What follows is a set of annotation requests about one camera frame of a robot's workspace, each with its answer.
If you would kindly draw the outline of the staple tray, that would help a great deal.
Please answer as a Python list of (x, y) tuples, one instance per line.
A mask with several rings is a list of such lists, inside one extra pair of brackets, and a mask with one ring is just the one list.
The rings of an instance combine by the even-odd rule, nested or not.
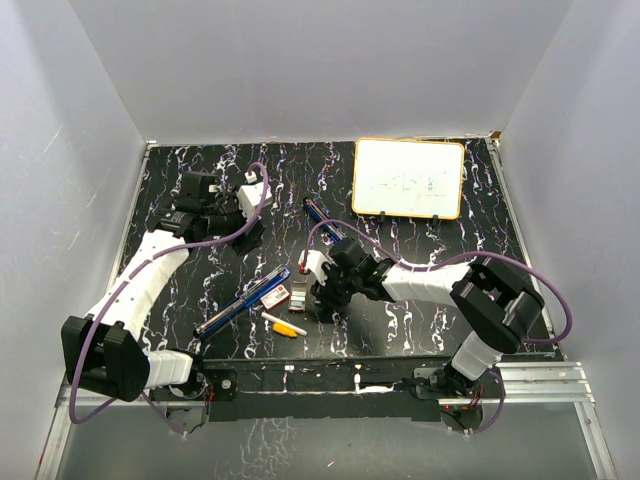
[(306, 283), (302, 281), (293, 281), (291, 283), (288, 310), (294, 313), (304, 312), (306, 310), (306, 297)]

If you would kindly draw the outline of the red white staple box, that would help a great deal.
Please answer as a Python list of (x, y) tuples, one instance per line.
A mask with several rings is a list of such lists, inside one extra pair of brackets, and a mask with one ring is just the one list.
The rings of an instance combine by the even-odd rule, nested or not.
[(266, 310), (271, 310), (285, 301), (289, 296), (289, 291), (284, 285), (280, 284), (263, 295), (260, 301)]

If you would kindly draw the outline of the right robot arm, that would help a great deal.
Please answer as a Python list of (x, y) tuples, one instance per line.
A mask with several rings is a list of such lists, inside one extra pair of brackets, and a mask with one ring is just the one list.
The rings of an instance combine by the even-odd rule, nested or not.
[(373, 301), (426, 301), (455, 307), (472, 332), (436, 374), (436, 387), (466, 397), (503, 355), (515, 354), (544, 308), (529, 283), (504, 262), (480, 258), (437, 269), (403, 267), (392, 258), (376, 260), (345, 238), (327, 255), (302, 252), (300, 272), (311, 276), (310, 293), (320, 306), (341, 311), (355, 294)]

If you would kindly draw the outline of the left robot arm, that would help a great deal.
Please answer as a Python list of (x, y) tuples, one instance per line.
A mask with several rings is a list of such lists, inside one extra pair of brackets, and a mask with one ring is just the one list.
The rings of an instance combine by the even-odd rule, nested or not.
[(264, 164), (255, 162), (239, 187), (218, 176), (188, 171), (179, 191), (152, 214), (129, 264), (82, 317), (61, 328), (66, 376), (72, 389), (133, 401), (144, 391), (172, 386), (194, 399), (207, 376), (178, 350), (146, 352), (142, 327), (160, 293), (195, 249), (230, 244), (245, 255), (259, 244), (259, 216), (272, 200)]

